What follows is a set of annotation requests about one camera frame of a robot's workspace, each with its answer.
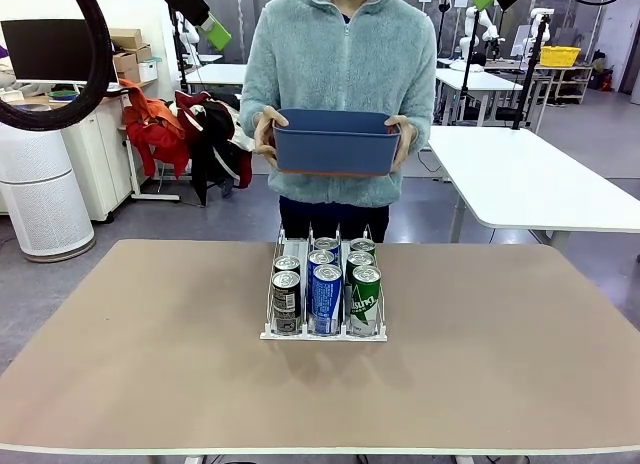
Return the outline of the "person's right hand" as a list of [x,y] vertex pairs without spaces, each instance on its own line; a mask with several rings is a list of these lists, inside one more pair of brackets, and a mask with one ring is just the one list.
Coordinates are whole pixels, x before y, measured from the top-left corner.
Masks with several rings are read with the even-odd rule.
[[271,106],[266,106],[254,117],[255,153],[261,155],[272,168],[277,167],[274,126],[287,127],[289,121]]

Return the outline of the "person's left hand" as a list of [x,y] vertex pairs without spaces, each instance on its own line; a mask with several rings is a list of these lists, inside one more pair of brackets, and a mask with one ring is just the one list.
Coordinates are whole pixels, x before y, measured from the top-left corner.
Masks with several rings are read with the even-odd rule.
[[385,125],[387,127],[397,127],[401,134],[391,168],[392,172],[398,172],[408,157],[411,143],[416,136],[416,128],[404,115],[394,115],[389,117],[385,121]]

